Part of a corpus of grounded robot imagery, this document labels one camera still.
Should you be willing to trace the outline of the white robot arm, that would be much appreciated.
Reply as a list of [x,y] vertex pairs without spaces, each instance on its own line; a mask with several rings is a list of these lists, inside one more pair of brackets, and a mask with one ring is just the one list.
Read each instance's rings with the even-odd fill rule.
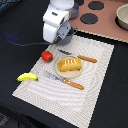
[[63,40],[71,29],[68,20],[74,6],[74,0],[50,0],[43,15],[43,39],[49,43]]

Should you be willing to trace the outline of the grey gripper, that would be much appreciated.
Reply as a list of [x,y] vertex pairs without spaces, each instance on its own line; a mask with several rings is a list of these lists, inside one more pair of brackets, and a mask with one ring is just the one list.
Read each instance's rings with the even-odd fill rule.
[[57,31],[57,37],[56,37],[56,39],[55,39],[55,42],[57,41],[57,39],[58,39],[59,37],[60,37],[61,39],[64,39],[70,29],[71,29],[71,25],[69,24],[69,22],[68,22],[68,21],[64,22],[64,23],[62,24],[62,26],[59,28],[59,30]]

